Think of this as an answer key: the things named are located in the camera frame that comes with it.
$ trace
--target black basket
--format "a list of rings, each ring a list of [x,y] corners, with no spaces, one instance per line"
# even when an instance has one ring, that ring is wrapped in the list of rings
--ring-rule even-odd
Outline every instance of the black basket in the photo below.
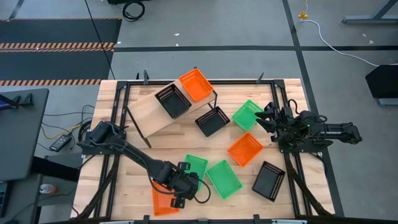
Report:
[[[252,190],[275,202],[284,176],[285,171],[264,161]]]
[[[158,92],[155,97],[173,119],[178,118],[192,106],[184,94],[182,94],[174,84]]]
[[[196,119],[195,123],[199,126],[203,134],[208,137],[228,124],[229,119],[224,114],[223,110],[217,106],[216,108],[202,115],[200,118]]]

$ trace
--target small yellow object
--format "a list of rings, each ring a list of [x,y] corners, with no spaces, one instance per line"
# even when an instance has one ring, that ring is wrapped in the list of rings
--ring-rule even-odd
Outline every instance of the small yellow object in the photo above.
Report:
[[[302,11],[302,12],[300,13],[300,15],[298,15],[298,18],[300,18],[300,19],[306,19],[306,18],[308,18],[308,15],[307,15],[304,11]]]

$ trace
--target green mesh basket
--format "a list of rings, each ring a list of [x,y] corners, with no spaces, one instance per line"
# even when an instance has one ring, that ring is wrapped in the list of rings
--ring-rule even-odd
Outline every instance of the green mesh basket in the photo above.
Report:
[[[226,160],[208,169],[207,175],[222,199],[227,199],[243,187],[243,184]]]
[[[199,176],[199,179],[203,180],[203,178],[205,178],[205,172],[208,160],[188,154],[185,157],[185,162],[189,162],[191,164],[190,170],[186,170],[186,173],[189,174],[191,172],[196,172]],[[199,182],[198,190],[200,190],[200,187],[201,187],[201,182]]]
[[[254,113],[262,112],[263,110],[259,105],[251,100],[247,100],[242,107],[232,116],[234,122],[245,131],[253,128],[258,118]]]

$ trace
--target gray floor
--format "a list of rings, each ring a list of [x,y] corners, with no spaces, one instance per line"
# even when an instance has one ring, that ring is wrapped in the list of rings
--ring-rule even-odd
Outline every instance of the gray floor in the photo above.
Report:
[[[322,27],[332,45],[397,45],[398,28],[392,25],[343,25],[344,15],[372,14],[383,0],[309,0],[309,19]],[[94,17],[118,17],[120,9],[100,0],[88,0]],[[7,19],[17,0],[0,1],[0,19]],[[144,2],[145,16],[134,23],[123,21],[118,47],[203,45],[287,45],[292,39],[281,1],[153,0]],[[300,23],[297,15],[303,0],[289,0],[301,45],[323,45],[317,27]],[[398,5],[389,14],[398,14]],[[88,17],[81,0],[25,0],[17,17]],[[374,63],[397,63],[396,51],[349,52]],[[364,77],[374,67],[335,52],[304,52],[318,110],[331,122],[353,121],[364,141],[356,146],[334,143],[331,161],[347,217],[398,220],[398,151],[395,137],[398,109],[380,108],[372,99]],[[146,69],[151,79],[177,78],[192,67],[208,78],[301,78],[295,52],[290,51],[198,51],[117,52],[112,67],[116,78],[135,78]],[[0,91],[27,87],[2,87]],[[49,86],[47,114],[80,111],[95,105],[98,86]],[[80,115],[46,117],[45,122],[67,128]],[[46,128],[49,135],[58,133]],[[39,142],[49,146],[40,135]],[[63,149],[59,153],[70,153]],[[37,156],[53,154],[40,147]],[[66,220],[70,205],[45,207],[41,223]]]

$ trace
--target orange basket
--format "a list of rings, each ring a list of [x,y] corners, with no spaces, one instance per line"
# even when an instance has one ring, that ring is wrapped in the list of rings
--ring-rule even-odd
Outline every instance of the orange basket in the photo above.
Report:
[[[199,102],[214,90],[205,76],[195,68],[179,78],[184,89],[189,93],[194,102]]]
[[[154,185],[159,190],[168,192],[168,190],[163,186],[161,186],[160,184],[154,182]],[[178,212],[178,208],[171,207],[173,197],[174,197],[173,195],[162,194],[157,192],[154,188],[152,188],[154,215],[161,216],[161,215],[167,215]]]
[[[248,164],[262,150],[262,144],[246,132],[228,149],[228,154],[241,166]]]

